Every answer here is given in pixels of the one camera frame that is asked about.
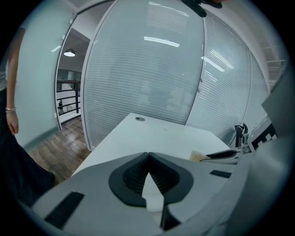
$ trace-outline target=window blinds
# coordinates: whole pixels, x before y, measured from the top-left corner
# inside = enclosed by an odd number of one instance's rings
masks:
[[[243,122],[251,131],[266,117],[262,103],[268,96],[265,79],[257,61],[251,53],[251,93]]]
[[[201,82],[186,125],[211,131],[229,144],[249,99],[250,55],[238,36],[220,20],[208,14],[205,23]]]
[[[99,28],[86,65],[90,148],[130,112],[185,124],[203,48],[203,20],[182,2],[119,0]]]

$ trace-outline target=bracelet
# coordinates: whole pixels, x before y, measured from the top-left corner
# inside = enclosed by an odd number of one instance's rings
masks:
[[[17,108],[15,107],[15,108],[5,108],[5,111],[6,111],[6,113],[11,113],[11,112],[15,112],[15,110],[16,110]]]

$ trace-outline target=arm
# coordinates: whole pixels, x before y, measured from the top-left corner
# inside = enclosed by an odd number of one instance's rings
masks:
[[[18,71],[18,56],[20,45],[23,40],[25,29],[20,28],[9,47],[9,59],[8,59],[8,73],[7,73],[7,104],[6,107],[12,109],[14,104],[15,85],[17,80]],[[12,135],[18,133],[18,117],[16,112],[6,114],[7,124]]]

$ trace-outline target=wooden floor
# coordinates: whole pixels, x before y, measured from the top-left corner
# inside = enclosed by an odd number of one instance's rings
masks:
[[[85,143],[81,118],[63,125],[59,133],[29,154],[45,170],[53,172],[58,182],[69,178],[90,154]]]

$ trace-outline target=black metal railing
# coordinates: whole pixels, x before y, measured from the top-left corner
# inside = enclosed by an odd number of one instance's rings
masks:
[[[69,84],[73,84],[73,86],[71,86],[73,89],[65,89],[63,90],[62,89],[62,85],[64,83],[69,83]],[[57,80],[56,81],[56,84],[57,84],[57,93],[61,93],[61,92],[67,92],[67,91],[75,91],[75,96],[69,96],[69,97],[63,97],[63,98],[57,98],[56,100],[63,100],[63,99],[68,99],[68,98],[75,98],[75,102],[72,102],[72,103],[69,103],[69,104],[62,104],[60,106],[58,106],[58,111],[60,110],[60,108],[63,108],[65,106],[70,106],[70,105],[76,105],[76,108],[75,109],[71,109],[71,110],[68,110],[66,112],[64,111],[59,111],[59,115],[64,115],[66,113],[69,113],[69,112],[72,112],[72,111],[75,111],[77,113],[79,113],[79,109],[80,107],[78,106],[78,104],[80,103],[78,101],[78,97],[80,97],[80,85],[81,85],[81,81],[77,81],[77,80]]]

